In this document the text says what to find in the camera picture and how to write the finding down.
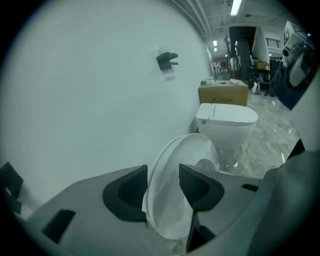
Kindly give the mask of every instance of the toilet lid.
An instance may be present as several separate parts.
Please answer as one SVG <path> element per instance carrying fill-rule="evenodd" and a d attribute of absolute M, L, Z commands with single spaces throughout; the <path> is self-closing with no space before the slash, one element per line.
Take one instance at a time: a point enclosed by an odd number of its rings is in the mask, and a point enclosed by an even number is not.
<path fill-rule="evenodd" d="M 195 116 L 217 125 L 251 125 L 257 122 L 258 114 L 246 106 L 202 103 Z"/>

